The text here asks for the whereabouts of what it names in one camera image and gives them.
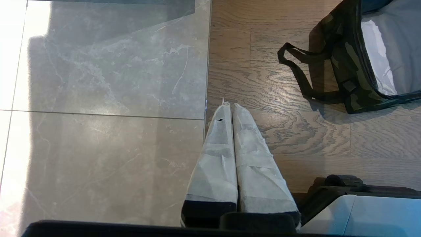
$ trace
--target bag handle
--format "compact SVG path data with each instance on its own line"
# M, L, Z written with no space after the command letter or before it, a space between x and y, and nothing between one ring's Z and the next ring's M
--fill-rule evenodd
M315 91L307 79L306 75L304 74L303 70L295 64L293 61L290 61L285 58L285 51L288 51L292 54L295 58L300 60L302 63L309 63L311 59L314 60L315 57L319 57L320 59L326 60L330 58L330 53L325 48L320 53L313 53L309 51L305 51L303 49L297 48L290 43L284 44L282 48L278 51L278 59L279 63L289 66L292 70L298 86L300 87L301 93L304 97L315 98L316 100L326 101L326 102L333 102L333 103L342 103L342 96L340 91L333 91L333 92L318 92Z

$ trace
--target camouflage bag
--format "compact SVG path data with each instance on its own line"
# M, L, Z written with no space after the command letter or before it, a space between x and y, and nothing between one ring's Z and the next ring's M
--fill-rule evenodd
M380 110L421 98L421 1L344 0L320 23L321 53L286 43L279 63L289 66L304 97L343 102L348 113ZM330 59L338 91L315 91L297 64Z

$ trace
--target wooden floor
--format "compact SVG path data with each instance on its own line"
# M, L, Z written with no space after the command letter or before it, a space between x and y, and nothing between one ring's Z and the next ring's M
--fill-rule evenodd
M339 2L213 0L207 121L222 97L248 108L293 193L330 174L421 190L421 103L348 115L343 105L304 99L278 64L285 42L322 47L316 25ZM300 66L309 76L313 66ZM324 68L314 76L321 89L337 88L329 61L316 68Z

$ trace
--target white bag lining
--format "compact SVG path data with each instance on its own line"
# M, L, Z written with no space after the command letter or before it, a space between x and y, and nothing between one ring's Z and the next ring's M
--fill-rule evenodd
M378 91L421 90L421 0L394 0L362 16L361 29Z

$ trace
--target black strap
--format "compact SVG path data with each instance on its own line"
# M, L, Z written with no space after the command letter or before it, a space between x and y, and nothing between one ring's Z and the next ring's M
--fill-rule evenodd
M293 61L287 60L285 58L285 51L288 51L290 54L292 54L295 58L300 60L302 63L309 64L310 61L314 61L315 59L320 59L320 60L329 59L330 50L325 48L320 53L313 53L313 52L308 52L300 48L297 48L290 43L286 43L278 51L278 59L279 59L279 63L287 65L291 68L297 80L297 83L300 86L301 93L303 94L304 97L315 98L316 100L326 101L326 102L342 103L342 96L339 91L333 91L333 92L315 91L311 87L303 70Z

